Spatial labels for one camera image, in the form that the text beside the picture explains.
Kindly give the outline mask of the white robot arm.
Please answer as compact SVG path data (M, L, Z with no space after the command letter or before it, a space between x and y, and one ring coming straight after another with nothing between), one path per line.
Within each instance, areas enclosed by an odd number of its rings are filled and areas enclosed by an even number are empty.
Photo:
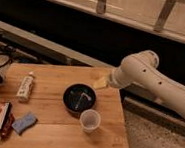
M108 86L123 89L136 82L185 119L185 86L160 73L157 70L159 64L158 55L154 51L134 53L125 56L120 66L96 80L93 86L95 89Z

